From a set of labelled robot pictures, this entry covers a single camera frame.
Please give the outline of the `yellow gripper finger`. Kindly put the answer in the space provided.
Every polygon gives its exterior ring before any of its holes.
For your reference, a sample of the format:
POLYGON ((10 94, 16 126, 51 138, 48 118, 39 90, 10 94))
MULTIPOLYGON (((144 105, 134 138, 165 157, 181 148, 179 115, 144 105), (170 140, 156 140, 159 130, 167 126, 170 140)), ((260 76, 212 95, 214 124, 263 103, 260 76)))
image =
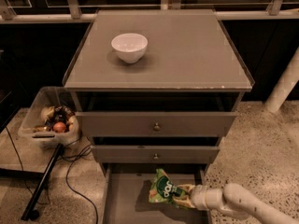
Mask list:
POLYGON ((191 194, 193 189, 195 188, 195 185, 193 184, 182 184, 178 185, 178 187, 182 190, 184 190, 186 193, 191 194))
POLYGON ((189 196, 185 196, 182 199, 178 200, 178 203, 186 208, 194 208, 194 204, 192 203, 192 201, 190 200, 189 196))

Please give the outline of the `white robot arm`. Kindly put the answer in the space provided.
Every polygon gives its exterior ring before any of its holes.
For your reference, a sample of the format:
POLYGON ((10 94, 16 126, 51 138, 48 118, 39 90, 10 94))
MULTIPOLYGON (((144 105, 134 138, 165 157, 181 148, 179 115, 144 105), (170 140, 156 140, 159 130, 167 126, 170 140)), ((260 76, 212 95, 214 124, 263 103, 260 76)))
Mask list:
POLYGON ((299 221, 262 202, 251 192, 236 183, 229 183, 223 189, 204 185, 182 185, 187 192, 181 198, 174 198, 177 204, 198 210, 216 210, 227 217, 240 220, 252 216, 262 224, 299 224, 299 221))

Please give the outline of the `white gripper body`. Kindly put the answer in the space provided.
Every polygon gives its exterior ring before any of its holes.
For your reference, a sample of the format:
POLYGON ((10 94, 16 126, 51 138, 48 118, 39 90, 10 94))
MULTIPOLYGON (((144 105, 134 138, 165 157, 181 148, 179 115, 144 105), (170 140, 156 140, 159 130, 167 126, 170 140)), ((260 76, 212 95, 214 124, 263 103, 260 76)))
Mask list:
POLYGON ((214 189, 208 186, 198 185, 192 190, 191 202, 198 210, 220 211, 225 206, 222 189, 214 189))

